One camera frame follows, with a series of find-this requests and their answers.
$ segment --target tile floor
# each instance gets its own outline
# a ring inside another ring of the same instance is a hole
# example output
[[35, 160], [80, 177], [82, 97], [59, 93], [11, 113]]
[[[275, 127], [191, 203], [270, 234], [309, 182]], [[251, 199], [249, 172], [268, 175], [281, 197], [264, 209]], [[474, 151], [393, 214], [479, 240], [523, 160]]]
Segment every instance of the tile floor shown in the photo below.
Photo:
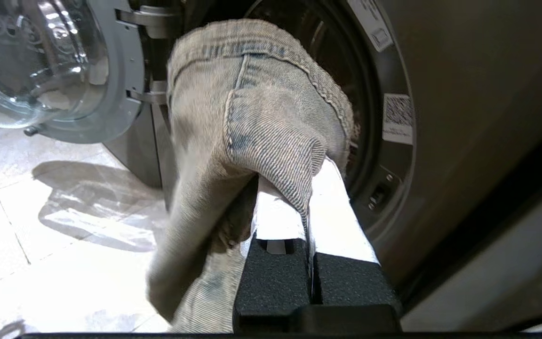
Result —
[[165, 331], [145, 296], [165, 219], [102, 145], [0, 129], [0, 339]]

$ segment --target denim fabric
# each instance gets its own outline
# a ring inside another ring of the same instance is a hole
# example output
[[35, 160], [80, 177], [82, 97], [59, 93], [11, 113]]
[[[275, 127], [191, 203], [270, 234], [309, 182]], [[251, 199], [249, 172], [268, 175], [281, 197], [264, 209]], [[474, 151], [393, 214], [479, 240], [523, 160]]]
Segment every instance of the denim fabric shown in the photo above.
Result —
[[254, 175], [307, 219], [311, 179], [325, 156], [344, 171], [351, 105], [299, 41], [251, 19], [183, 36], [168, 82], [179, 176], [149, 298], [173, 331], [231, 332]]

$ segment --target barcode sticker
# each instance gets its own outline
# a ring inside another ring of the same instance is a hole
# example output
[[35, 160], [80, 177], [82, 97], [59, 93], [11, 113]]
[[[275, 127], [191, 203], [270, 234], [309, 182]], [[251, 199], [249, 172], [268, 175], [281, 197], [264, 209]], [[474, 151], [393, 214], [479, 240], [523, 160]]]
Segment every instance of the barcode sticker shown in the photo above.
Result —
[[384, 94], [382, 139], [413, 144], [413, 105], [404, 94]]
[[361, 26], [363, 26], [369, 40], [372, 41], [376, 51], [381, 52], [393, 44], [388, 26], [382, 19], [374, 0], [348, 0], [348, 4], [357, 16]]

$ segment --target door hinge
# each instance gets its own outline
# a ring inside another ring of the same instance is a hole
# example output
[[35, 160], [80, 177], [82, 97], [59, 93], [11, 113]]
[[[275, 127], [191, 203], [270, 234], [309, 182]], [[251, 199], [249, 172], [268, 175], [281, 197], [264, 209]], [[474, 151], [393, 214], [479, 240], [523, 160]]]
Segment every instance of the door hinge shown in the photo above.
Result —
[[130, 92], [129, 96], [152, 105], [166, 105], [166, 81], [152, 81], [148, 92]]
[[118, 19], [146, 28], [152, 39], [174, 39], [183, 30], [183, 10], [175, 7], [141, 6], [138, 11], [118, 11]]

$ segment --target washing machine door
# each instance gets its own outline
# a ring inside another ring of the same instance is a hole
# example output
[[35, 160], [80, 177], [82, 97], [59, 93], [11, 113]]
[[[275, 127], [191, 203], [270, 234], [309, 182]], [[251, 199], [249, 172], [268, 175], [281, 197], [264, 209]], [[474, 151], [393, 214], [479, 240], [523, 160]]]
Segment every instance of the washing machine door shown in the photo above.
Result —
[[140, 112], [142, 41], [127, 0], [0, 0], [0, 127], [113, 139]]

